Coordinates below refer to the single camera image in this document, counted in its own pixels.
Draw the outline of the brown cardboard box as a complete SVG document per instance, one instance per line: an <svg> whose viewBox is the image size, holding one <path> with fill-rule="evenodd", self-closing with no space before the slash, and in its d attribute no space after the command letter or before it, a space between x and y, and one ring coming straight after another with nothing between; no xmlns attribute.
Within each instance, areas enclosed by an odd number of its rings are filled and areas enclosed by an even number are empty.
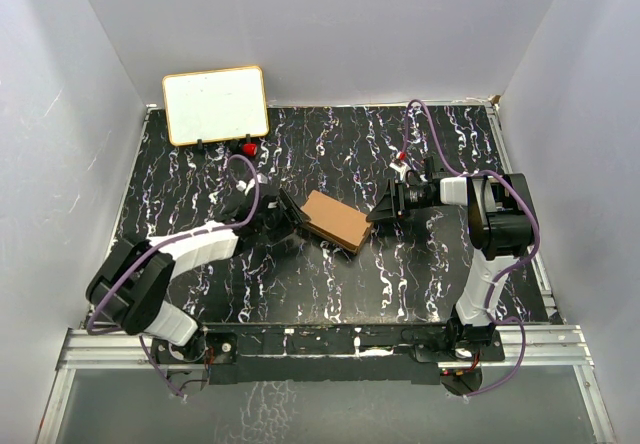
<svg viewBox="0 0 640 444"><path fill-rule="evenodd" d="M306 224L310 232L354 255L372 229L364 213L317 190L308 196L302 211L310 218Z"/></svg>

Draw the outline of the red black stamp toy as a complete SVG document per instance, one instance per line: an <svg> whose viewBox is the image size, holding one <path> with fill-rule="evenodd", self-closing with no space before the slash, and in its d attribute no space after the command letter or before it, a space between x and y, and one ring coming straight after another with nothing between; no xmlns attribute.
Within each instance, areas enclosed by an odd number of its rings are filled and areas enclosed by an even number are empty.
<svg viewBox="0 0 640 444"><path fill-rule="evenodd" d="M239 139L235 145L235 153L242 154L248 158L255 158L258 153L259 145L250 135L246 135L243 139Z"/></svg>

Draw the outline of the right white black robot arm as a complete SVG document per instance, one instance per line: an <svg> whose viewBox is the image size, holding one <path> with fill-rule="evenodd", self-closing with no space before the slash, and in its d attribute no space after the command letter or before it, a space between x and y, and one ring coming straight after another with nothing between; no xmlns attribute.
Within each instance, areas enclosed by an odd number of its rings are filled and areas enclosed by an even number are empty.
<svg viewBox="0 0 640 444"><path fill-rule="evenodd" d="M409 176L414 171L393 165L401 177L387 181L366 220L400 220L413 210L430 207L466 208L467 235L474 253L462 295L439 337L413 340L466 361L493 343L498 300L507 274L535 244L537 221L522 174L454 177L432 157L423 166L419 181L411 183Z"/></svg>

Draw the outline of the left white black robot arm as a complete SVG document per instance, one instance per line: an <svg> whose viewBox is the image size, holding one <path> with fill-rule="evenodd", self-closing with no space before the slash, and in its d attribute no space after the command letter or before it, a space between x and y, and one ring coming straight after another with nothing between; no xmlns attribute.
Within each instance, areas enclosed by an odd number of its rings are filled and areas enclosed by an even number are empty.
<svg viewBox="0 0 640 444"><path fill-rule="evenodd" d="M197 362L207 340L195 318L165 300L170 282L205 264L278 243L309 222L285 190L250 187L201 226L118 241L90 281L86 298L118 330L164 340L182 361Z"/></svg>

